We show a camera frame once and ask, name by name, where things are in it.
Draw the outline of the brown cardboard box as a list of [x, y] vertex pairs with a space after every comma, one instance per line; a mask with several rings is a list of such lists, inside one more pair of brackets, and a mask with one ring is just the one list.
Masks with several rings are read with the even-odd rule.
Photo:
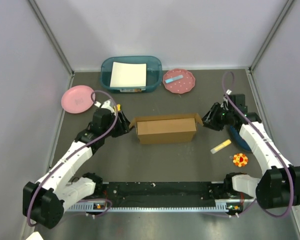
[[198, 113], [135, 117], [129, 128], [135, 128], [143, 145], [191, 142], [203, 121]]

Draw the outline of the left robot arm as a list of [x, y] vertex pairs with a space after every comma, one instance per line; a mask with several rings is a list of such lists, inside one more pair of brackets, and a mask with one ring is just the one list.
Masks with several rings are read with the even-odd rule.
[[43, 177], [29, 181], [22, 191], [22, 214], [30, 227], [54, 228], [64, 212], [85, 197], [99, 198], [104, 191], [101, 178], [84, 174], [76, 183], [68, 181], [105, 144], [107, 137], [129, 133], [130, 122], [120, 106], [99, 107], [92, 121], [80, 131], [67, 152]]

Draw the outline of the light blue chalk stick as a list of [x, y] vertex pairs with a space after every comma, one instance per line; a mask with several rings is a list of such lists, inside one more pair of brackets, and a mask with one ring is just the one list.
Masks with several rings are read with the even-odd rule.
[[170, 83], [172, 83], [172, 82], [174, 82], [174, 81], [181, 80], [183, 77], [184, 77], [184, 76], [183, 76], [182, 74], [181, 74], [181, 75], [177, 75], [177, 76], [174, 76], [174, 77], [171, 77], [171, 78], [166, 79], [164, 82], [165, 82], [166, 84], [170, 84]]

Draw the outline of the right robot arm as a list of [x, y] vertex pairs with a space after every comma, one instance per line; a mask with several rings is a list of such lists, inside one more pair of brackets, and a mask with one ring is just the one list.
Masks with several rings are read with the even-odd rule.
[[215, 102], [202, 122], [214, 131], [229, 126], [237, 135], [236, 140], [248, 146], [260, 166], [261, 178], [239, 172], [227, 174], [223, 185], [227, 197], [244, 193], [256, 199], [264, 210], [300, 205], [300, 166], [293, 166], [283, 157], [258, 114], [248, 112], [244, 94], [227, 90], [223, 102]]

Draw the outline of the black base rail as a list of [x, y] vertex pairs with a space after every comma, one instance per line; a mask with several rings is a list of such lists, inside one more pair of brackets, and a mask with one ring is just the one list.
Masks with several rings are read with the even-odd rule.
[[223, 182], [104, 182], [97, 186], [93, 197], [128, 196], [199, 196], [203, 199], [237, 199], [241, 194], [229, 191]]

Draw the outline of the pale yellow highlighter pen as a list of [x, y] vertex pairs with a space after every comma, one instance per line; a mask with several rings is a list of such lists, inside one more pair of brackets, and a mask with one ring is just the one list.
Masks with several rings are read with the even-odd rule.
[[230, 139], [227, 139], [227, 140], [223, 141], [222, 143], [220, 143], [219, 145], [212, 148], [210, 150], [210, 152], [212, 154], [215, 154], [215, 153], [219, 152], [220, 150], [224, 149], [225, 147], [229, 146], [231, 143], [232, 143], [232, 141]]

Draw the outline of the plain pink plate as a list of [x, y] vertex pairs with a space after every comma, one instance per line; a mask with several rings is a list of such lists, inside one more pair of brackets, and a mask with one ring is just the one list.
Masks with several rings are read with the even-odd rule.
[[91, 94], [94, 90], [86, 85], [77, 85], [68, 89], [61, 98], [61, 106], [70, 114], [80, 114], [90, 109], [94, 102]]

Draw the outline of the teal plastic basin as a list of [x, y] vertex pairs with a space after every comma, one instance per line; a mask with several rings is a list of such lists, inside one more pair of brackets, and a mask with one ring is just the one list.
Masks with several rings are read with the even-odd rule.
[[163, 80], [161, 61], [155, 56], [115, 56], [101, 65], [99, 82], [112, 93], [150, 93]]

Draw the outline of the dark blue leaf plate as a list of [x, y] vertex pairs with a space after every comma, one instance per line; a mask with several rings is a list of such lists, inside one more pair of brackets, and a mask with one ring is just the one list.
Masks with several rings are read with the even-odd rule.
[[227, 130], [228, 130], [228, 133], [229, 133], [231, 139], [234, 141], [234, 143], [237, 145], [238, 148], [240, 148], [241, 150], [243, 150], [247, 153], [251, 152], [251, 148], [249, 147], [249, 145], [239, 135], [239, 133], [237, 132], [237, 130], [233, 126], [229, 126], [227, 128]]

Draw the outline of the white object bottom corner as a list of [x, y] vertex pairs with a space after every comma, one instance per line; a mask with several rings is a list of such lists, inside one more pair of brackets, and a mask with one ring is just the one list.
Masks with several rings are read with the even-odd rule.
[[38, 231], [33, 232], [26, 240], [44, 240]]

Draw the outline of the white paper sheet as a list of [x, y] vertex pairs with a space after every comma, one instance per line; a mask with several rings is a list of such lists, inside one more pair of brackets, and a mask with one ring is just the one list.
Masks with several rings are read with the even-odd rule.
[[145, 87], [146, 82], [146, 63], [113, 62], [110, 79], [111, 88]]

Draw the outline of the pink dotted plate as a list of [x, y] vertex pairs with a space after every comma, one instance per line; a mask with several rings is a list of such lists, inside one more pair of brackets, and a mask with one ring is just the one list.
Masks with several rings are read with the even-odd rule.
[[[165, 83], [166, 79], [173, 78], [178, 75], [183, 75], [183, 78], [169, 84]], [[196, 79], [190, 71], [182, 68], [175, 68], [167, 71], [163, 75], [162, 83], [165, 89], [169, 92], [182, 95], [190, 92], [195, 87]]]

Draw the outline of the orange sun flower toy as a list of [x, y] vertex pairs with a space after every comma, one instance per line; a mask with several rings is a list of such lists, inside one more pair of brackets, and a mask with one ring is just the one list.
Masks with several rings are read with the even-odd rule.
[[244, 153], [236, 153], [233, 156], [230, 156], [230, 159], [233, 164], [239, 168], [245, 167], [249, 162], [247, 155]]

